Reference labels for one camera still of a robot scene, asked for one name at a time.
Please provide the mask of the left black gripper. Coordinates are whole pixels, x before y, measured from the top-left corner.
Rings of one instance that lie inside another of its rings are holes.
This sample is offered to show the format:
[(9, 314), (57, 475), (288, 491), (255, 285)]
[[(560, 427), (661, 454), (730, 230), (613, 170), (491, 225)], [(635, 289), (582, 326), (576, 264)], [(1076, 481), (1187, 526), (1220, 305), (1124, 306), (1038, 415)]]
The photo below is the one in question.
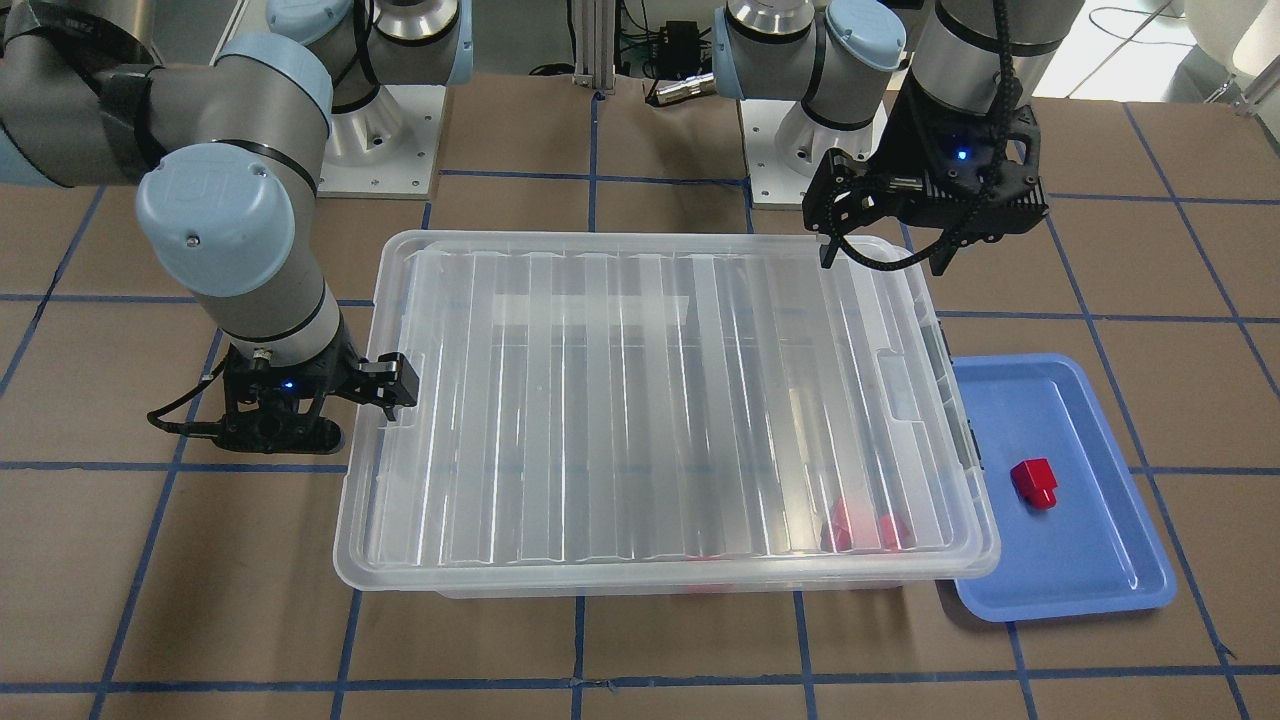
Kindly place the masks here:
[(1007, 133), (1024, 146), (1025, 160), (1005, 160), (987, 204), (963, 219), (995, 158), (996, 135), (989, 114), (956, 111), (916, 85), (904, 86), (869, 160), (856, 163), (840, 149), (819, 160), (803, 200), (804, 225), (828, 238), (819, 268), (831, 269), (844, 255), (873, 272), (900, 270), (901, 263), (868, 256), (847, 240), (884, 217), (942, 231), (927, 259), (933, 277), (989, 234), (1021, 234), (1038, 225), (1050, 205), (1041, 182), (1041, 128), (1030, 105), (1012, 111)]

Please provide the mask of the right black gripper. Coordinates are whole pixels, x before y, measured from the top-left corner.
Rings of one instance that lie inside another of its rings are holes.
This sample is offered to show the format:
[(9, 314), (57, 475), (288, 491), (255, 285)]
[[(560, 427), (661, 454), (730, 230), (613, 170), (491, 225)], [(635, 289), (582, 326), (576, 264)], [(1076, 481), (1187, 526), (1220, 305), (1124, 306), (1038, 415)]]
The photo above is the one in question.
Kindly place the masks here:
[(344, 396), (378, 407), (396, 421), (419, 404), (419, 374), (402, 352), (362, 357), (352, 345), (330, 345), (316, 357), (289, 366), (242, 354), (232, 345), (223, 365), (225, 411), (215, 446), (239, 454), (337, 454), (340, 425), (324, 416), (325, 400)]

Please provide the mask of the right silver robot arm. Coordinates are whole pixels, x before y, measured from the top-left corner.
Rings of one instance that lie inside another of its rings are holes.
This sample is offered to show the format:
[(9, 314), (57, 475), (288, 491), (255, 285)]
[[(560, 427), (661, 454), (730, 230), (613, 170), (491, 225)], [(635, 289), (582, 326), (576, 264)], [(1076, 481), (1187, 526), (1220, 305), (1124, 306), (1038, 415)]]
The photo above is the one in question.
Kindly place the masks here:
[(417, 402), (399, 352), (349, 336), (308, 237), (337, 118), (388, 85), (462, 85), (468, 1), (270, 1), (268, 28), (205, 65), (166, 64), (148, 1), (3, 4), (3, 182), (134, 186), (140, 228), (173, 279), (225, 333), (215, 421), (160, 430), (242, 454), (334, 454), (332, 396), (389, 421)]

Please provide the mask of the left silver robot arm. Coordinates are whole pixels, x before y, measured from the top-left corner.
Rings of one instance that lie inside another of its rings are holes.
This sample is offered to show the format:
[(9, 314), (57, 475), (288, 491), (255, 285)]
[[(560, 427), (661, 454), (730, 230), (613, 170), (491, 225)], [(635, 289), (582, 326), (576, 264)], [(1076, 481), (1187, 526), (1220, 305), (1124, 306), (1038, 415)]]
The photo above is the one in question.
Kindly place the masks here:
[(1071, 31), (1079, 1), (925, 1), (909, 38), (900, 1), (726, 1), (712, 22), (717, 91), (791, 101), (815, 129), (873, 124), (904, 72), (877, 147), (803, 154), (803, 223), (838, 258), (876, 272), (946, 272), (974, 243), (1025, 234), (1050, 211), (1041, 178), (1036, 82)]

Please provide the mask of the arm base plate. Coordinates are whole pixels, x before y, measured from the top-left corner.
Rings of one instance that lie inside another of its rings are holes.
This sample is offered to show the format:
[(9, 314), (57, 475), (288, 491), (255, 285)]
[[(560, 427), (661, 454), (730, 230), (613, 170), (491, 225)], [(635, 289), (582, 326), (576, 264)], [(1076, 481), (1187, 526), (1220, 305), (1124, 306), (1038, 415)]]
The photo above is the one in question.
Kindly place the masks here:
[(384, 86), (333, 119), (317, 193), (323, 199), (429, 199), (447, 88)]
[(854, 131), (815, 123), (797, 101), (742, 100), (739, 110), (751, 204), (765, 210), (800, 209), (819, 160), (831, 149), (856, 163), (869, 160), (888, 120), (886, 102), (878, 104), (870, 124)]

